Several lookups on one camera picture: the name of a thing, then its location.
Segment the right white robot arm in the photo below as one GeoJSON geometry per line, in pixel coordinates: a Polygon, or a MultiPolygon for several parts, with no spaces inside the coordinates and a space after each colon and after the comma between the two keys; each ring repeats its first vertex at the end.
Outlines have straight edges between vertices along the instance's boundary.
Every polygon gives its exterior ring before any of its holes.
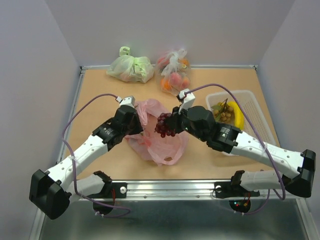
{"type": "Polygon", "coordinates": [[[229,181],[218,183],[218,198],[276,189],[302,198],[312,195],[316,170],[316,153],[312,150],[290,151],[265,143],[235,126],[215,121],[213,113],[202,106],[174,107],[165,123],[176,134],[185,131],[215,151],[247,157],[272,168],[236,171],[229,181]]]}

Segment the pink plastic bag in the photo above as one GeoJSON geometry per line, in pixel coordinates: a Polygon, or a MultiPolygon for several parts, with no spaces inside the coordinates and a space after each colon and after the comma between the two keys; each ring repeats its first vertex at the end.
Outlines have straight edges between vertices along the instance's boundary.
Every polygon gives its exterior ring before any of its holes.
{"type": "Polygon", "coordinates": [[[145,161],[154,161],[157,165],[174,165],[187,149],[189,137],[185,132],[175,136],[161,137],[155,132],[157,118],[169,111],[156,99],[149,98],[137,101],[135,109],[138,113],[143,131],[135,135],[127,135],[129,146],[145,161]]]}

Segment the dark red grape bunch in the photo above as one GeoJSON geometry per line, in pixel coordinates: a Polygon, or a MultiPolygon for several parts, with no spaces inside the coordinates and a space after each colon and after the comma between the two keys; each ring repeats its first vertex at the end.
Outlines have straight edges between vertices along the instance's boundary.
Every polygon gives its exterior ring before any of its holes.
{"type": "Polygon", "coordinates": [[[174,137],[176,135],[175,130],[168,125],[168,120],[170,120],[171,116],[171,113],[161,113],[157,118],[154,132],[160,134],[161,138],[174,137]]]}

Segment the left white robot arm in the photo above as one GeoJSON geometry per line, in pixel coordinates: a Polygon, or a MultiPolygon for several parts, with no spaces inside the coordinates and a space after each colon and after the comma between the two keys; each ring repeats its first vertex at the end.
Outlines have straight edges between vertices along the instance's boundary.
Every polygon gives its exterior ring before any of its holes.
{"type": "Polygon", "coordinates": [[[57,219],[71,203],[72,193],[68,188],[76,182],[77,175],[120,144],[124,137],[142,130],[134,104],[120,104],[114,117],[98,126],[78,149],[48,170],[38,169],[33,173],[29,200],[51,220],[57,219]]]}

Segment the yellow banana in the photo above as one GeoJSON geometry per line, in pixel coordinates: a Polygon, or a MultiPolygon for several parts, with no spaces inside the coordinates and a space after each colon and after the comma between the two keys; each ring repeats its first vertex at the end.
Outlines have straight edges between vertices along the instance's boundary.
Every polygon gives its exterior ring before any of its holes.
{"type": "Polygon", "coordinates": [[[234,126],[240,130],[244,130],[245,117],[239,105],[235,101],[229,101],[227,104],[229,107],[233,108],[234,126]]]}

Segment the tan longan bunch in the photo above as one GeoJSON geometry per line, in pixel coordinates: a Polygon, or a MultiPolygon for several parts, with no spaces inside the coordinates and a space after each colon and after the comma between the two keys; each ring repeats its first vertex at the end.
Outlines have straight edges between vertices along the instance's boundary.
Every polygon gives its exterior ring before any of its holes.
{"type": "Polygon", "coordinates": [[[234,108],[228,103],[226,98],[222,102],[218,102],[210,107],[216,122],[232,124],[235,114],[234,108]]]}

